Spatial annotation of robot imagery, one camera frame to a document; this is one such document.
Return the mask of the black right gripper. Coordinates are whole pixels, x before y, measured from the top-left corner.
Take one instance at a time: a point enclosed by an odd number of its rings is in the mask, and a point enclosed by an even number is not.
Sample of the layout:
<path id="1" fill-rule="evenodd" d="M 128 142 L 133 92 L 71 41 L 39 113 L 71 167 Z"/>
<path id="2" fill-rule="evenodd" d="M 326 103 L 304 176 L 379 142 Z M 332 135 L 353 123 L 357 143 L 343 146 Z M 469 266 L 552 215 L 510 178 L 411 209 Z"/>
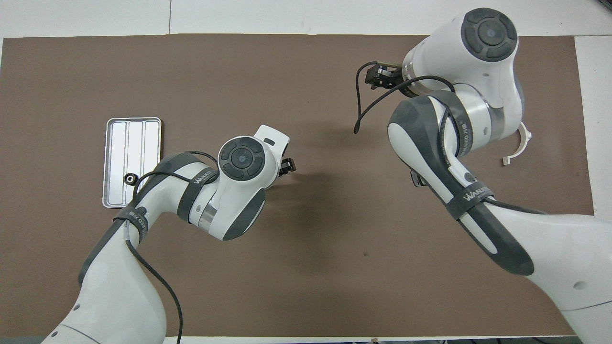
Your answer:
<path id="1" fill-rule="evenodd" d="M 378 63 L 376 71 L 367 71 L 365 83 L 370 89 L 384 88 L 392 89 L 405 81 L 400 64 Z"/>

